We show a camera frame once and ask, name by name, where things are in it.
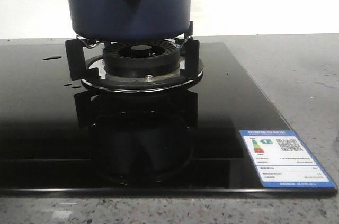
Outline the dark blue pot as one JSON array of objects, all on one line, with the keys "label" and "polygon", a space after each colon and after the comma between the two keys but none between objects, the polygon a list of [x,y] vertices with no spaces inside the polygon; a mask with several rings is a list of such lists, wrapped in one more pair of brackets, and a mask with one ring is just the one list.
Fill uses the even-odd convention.
[{"label": "dark blue pot", "polygon": [[191,0],[68,0],[74,32],[100,41],[158,40],[183,34]]}]

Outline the right gas burner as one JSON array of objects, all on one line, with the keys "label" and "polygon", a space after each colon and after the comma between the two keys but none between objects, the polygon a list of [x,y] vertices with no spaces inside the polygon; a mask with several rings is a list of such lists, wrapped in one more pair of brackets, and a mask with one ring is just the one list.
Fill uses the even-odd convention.
[{"label": "right gas burner", "polygon": [[[102,54],[85,58],[84,49],[104,45]],[[193,22],[182,39],[99,42],[77,36],[65,41],[72,81],[91,91],[151,93],[191,87],[203,77],[200,43]]]}]

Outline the black glass gas stove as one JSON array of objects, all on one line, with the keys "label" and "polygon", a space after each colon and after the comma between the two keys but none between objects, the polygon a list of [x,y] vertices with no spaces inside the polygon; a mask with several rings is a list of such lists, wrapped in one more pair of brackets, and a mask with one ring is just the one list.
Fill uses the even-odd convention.
[{"label": "black glass gas stove", "polygon": [[1,195],[328,197],[263,187],[241,130],[292,130],[222,43],[190,89],[101,94],[63,45],[1,47]]}]

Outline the blue energy label sticker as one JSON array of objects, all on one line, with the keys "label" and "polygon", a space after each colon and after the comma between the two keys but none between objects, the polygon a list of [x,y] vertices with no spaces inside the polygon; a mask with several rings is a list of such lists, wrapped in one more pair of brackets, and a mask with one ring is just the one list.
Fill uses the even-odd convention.
[{"label": "blue energy label sticker", "polygon": [[241,130],[263,187],[337,186],[293,130]]}]

